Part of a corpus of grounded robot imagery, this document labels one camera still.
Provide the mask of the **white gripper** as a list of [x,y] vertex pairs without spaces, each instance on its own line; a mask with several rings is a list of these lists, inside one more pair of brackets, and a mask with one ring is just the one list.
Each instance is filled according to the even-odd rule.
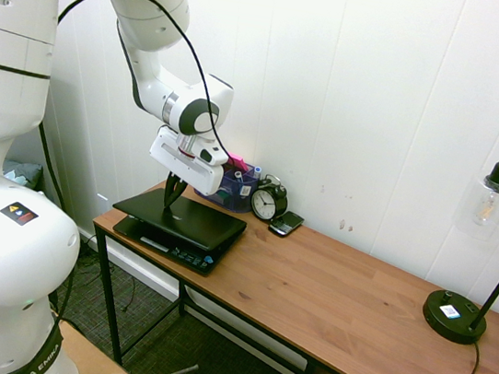
[[163,197],[165,208],[180,198],[188,184],[207,196],[216,192],[223,179],[227,153],[216,140],[178,134],[164,125],[149,152],[170,170]]

